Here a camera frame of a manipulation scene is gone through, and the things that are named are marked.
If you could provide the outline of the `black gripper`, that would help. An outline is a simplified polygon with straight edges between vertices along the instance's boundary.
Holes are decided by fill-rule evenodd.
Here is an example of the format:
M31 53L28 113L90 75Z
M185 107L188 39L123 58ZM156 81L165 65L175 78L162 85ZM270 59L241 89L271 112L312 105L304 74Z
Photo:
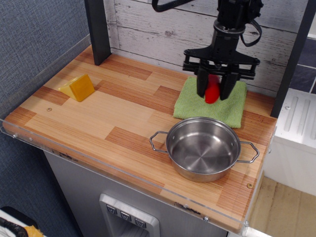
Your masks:
M184 51L183 70L197 75L197 94L201 98L208 86L209 73L222 76L220 99L226 100L239 79L254 79L260 60L237 51L238 41L243 40L245 25L229 29L215 21L213 28L211 45Z

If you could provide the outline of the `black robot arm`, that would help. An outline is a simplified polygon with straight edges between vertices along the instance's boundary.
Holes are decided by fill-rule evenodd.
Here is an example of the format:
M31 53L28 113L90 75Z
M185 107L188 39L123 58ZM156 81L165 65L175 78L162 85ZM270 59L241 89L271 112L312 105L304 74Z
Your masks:
M197 94L200 97L205 95L209 75L221 77L221 100L229 97L238 80L254 79L260 61L237 52L237 45L244 40L246 24L251 24L262 34L260 25L255 21L262 7L260 0L220 0L211 45L184 51L183 70L194 72L197 76Z

